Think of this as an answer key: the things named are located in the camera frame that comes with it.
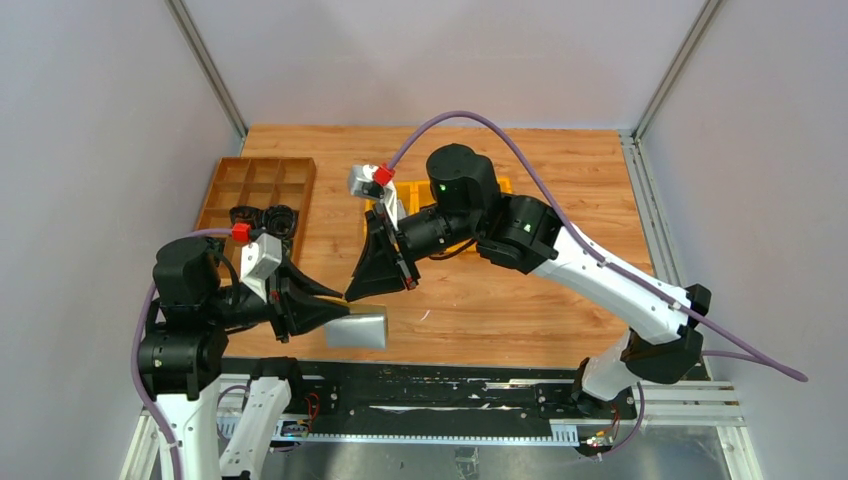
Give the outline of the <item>yellow leather card holder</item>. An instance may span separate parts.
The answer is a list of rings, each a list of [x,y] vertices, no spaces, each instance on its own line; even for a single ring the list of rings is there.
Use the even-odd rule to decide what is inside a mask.
[[[368,305],[327,323],[325,342],[330,348],[385,350],[388,344],[388,313],[385,306]]]

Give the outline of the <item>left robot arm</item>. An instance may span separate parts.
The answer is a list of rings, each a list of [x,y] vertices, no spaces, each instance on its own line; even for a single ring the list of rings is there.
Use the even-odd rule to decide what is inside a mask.
[[[218,398],[229,337],[268,323],[280,341],[346,317],[339,292],[306,276],[267,233],[247,237],[235,267],[224,229],[192,232],[156,255],[132,350],[137,393],[155,421],[166,479],[256,479],[279,417],[305,397],[297,360],[259,360],[245,408],[227,443]]]

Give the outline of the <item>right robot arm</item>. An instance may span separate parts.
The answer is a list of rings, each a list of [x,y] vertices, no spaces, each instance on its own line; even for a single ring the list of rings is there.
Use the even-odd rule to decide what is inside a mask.
[[[438,148],[426,172],[433,203],[405,216],[386,168],[351,169],[351,193],[373,207],[347,300],[412,290],[421,260],[470,246],[494,265],[566,286],[627,324],[621,340],[580,364],[574,402],[597,405],[642,380],[674,384],[700,361],[706,289],[662,282],[597,247],[543,201],[505,193],[492,161],[468,146]]]

